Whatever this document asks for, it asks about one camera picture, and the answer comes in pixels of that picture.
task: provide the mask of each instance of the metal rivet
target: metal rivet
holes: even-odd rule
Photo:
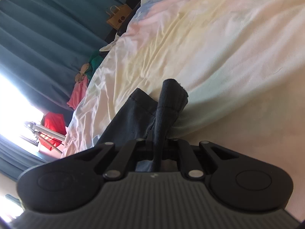
[[[199,178],[203,176],[203,172],[198,169],[193,169],[189,171],[189,176],[193,178]]]
[[[105,176],[108,178],[117,178],[121,175],[121,172],[119,172],[118,170],[112,169],[112,170],[108,170],[107,173],[105,173]]]

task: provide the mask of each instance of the teal curtain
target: teal curtain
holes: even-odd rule
[[[72,117],[74,77],[111,27],[106,8],[125,0],[0,0],[0,73],[42,111]]]
[[[17,181],[28,168],[54,160],[56,159],[40,152],[33,155],[0,134],[0,173],[13,181]]]

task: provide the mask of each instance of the pink clothing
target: pink clothing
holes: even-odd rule
[[[87,87],[88,87],[88,78],[86,75],[84,75],[84,79],[75,84],[71,98],[67,102],[67,104],[70,107],[72,107],[74,110],[76,109],[80,101],[85,97]]]

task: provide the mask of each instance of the white duvet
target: white duvet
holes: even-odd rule
[[[94,146],[129,95],[176,79],[189,103],[169,137],[209,140],[293,179],[305,219],[305,0],[142,0],[77,107],[63,156]]]

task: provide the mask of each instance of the brown paper bag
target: brown paper bag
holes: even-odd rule
[[[127,4],[123,4],[119,7],[112,6],[109,10],[110,13],[106,11],[106,13],[110,15],[110,17],[107,20],[107,23],[116,30],[120,28],[122,22],[125,21],[127,16],[132,11],[132,9]]]

